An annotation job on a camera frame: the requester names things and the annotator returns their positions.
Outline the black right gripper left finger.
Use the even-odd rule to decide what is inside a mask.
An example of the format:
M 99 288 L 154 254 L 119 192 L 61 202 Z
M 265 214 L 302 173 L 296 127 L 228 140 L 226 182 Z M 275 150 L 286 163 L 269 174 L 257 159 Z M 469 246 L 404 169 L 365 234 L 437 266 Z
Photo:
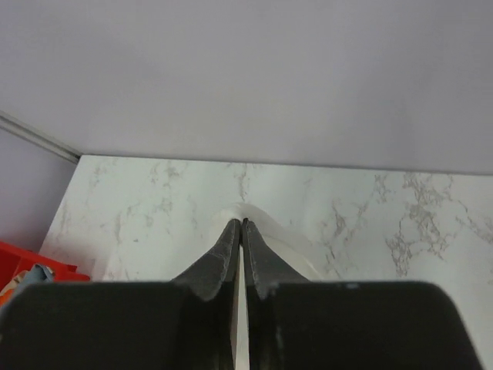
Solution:
M 214 300 L 223 290 L 234 291 L 239 248 L 240 222 L 230 220 L 216 243 L 172 282 L 202 301 Z

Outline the white t-shirt red print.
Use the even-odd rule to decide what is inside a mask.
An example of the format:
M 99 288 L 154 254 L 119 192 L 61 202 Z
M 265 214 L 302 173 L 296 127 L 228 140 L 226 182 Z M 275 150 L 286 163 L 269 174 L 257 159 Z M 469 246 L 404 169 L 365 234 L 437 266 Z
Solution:
M 321 271 L 300 252 L 301 247 L 310 246 L 309 240 L 282 227 L 266 212 L 251 204 L 235 203 L 217 212 L 210 221 L 208 241 L 216 241 L 230 220 L 245 218 L 256 224 L 267 246 L 294 270 L 309 280 L 320 280 L 323 277 Z M 238 275 L 234 283 L 233 296 L 233 328 L 231 329 L 233 363 L 235 369 L 248 369 L 250 360 L 243 251 L 236 261 L 239 267 L 236 269 Z

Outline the light blue t-shirt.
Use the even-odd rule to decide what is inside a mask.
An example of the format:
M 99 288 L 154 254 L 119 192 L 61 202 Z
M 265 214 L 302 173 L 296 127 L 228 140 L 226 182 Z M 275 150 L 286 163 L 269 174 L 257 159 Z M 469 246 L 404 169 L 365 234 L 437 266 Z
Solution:
M 55 272 L 48 266 L 35 264 L 29 272 L 29 278 L 35 283 L 53 282 Z

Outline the left aluminium frame post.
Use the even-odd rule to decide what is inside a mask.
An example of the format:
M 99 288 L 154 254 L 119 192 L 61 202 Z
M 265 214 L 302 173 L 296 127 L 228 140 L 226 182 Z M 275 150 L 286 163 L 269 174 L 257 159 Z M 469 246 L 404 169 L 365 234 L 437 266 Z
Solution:
M 82 153 L 78 150 L 71 148 L 3 111 L 1 111 L 1 129 L 71 163 L 78 163 L 82 156 Z

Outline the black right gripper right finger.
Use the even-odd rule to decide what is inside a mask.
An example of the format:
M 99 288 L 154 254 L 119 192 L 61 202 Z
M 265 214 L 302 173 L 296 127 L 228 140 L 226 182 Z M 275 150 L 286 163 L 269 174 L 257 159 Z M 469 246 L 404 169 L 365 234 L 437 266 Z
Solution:
M 241 235 L 248 299 L 265 299 L 278 284 L 308 281 L 267 245 L 256 224 L 248 218 L 242 222 Z

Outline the red plastic bin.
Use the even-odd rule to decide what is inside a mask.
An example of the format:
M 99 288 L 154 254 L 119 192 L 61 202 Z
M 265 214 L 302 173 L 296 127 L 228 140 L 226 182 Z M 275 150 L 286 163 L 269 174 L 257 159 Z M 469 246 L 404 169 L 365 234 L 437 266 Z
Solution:
M 63 264 L 34 252 L 1 242 L 1 305 L 25 285 L 42 282 L 89 281 L 75 265 Z

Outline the orange garment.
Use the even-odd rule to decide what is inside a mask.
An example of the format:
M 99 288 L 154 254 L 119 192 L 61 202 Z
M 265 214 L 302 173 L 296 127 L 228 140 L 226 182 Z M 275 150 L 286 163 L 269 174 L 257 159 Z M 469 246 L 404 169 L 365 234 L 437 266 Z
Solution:
M 22 283 L 20 281 L 10 281 L 1 290 L 0 305 L 5 307 L 13 298 L 22 291 Z

